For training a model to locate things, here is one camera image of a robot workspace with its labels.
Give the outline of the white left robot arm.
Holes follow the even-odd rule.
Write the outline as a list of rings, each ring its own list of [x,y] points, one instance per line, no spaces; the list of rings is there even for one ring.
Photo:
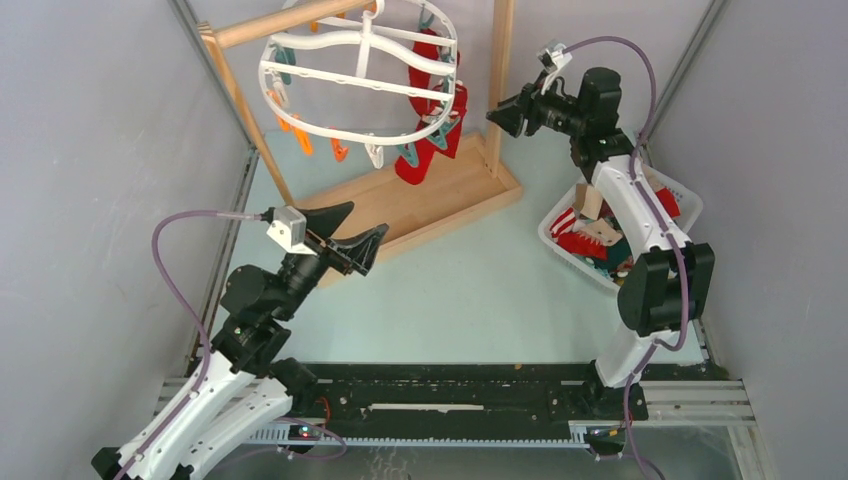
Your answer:
[[[203,355],[190,378],[131,441],[104,447],[91,464],[103,479],[202,479],[259,427],[304,416],[316,403],[316,376],[293,358],[277,355],[291,336],[291,320],[328,271],[365,276],[389,231],[377,224],[345,239],[335,232],[353,212],[351,201],[318,209],[271,207],[248,214],[218,210],[180,212],[162,220],[151,238],[154,262],[178,301],[185,300],[161,259],[159,237],[186,218],[215,217],[267,223],[285,252],[280,268],[236,268],[221,306],[228,316],[215,336],[197,327]]]

